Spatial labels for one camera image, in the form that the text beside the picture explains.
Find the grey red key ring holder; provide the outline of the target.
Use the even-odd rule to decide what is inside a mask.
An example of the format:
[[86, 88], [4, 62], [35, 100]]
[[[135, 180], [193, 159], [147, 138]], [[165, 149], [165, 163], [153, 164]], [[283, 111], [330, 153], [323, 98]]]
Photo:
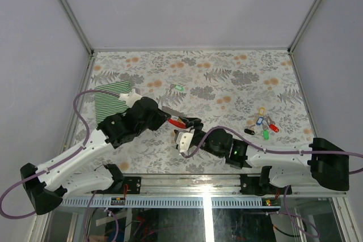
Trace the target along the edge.
[[185, 124], [182, 121], [182, 117], [185, 117], [184, 113], [181, 113], [181, 117], [171, 116], [171, 118], [168, 120], [168, 122], [170, 124], [172, 124], [173, 126], [176, 126], [177, 128], [180, 128], [180, 129], [185, 128]]

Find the red key tag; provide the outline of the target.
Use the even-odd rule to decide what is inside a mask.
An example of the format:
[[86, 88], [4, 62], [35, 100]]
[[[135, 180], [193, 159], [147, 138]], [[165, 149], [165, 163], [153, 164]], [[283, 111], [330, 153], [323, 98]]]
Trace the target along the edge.
[[275, 124], [270, 124], [269, 127], [271, 130], [273, 130], [276, 133], [278, 133], [280, 131], [279, 128]]

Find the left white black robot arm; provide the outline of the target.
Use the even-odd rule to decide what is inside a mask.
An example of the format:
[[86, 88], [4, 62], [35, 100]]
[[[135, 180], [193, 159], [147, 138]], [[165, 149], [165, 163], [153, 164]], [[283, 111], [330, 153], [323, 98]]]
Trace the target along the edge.
[[78, 174], [85, 164], [131, 142], [145, 130], [156, 131], [171, 115], [159, 109], [148, 97], [133, 102], [124, 113], [106, 117], [93, 130], [86, 143], [79, 143], [46, 163], [27, 163], [20, 169], [23, 185], [35, 213], [43, 215], [57, 208], [64, 199], [82, 193], [101, 191], [120, 193], [124, 175], [115, 164]]

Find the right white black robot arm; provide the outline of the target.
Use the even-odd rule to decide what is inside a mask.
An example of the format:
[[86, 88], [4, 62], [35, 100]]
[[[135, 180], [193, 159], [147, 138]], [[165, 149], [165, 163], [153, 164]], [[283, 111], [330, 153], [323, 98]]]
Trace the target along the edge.
[[315, 184], [339, 192], [349, 190], [349, 156], [324, 138], [273, 149], [249, 142], [224, 126], [204, 132], [199, 118], [182, 120], [185, 129], [175, 131], [179, 154], [189, 159], [203, 150], [231, 167], [260, 169], [259, 181], [247, 184], [249, 194], [263, 196], [289, 186]]

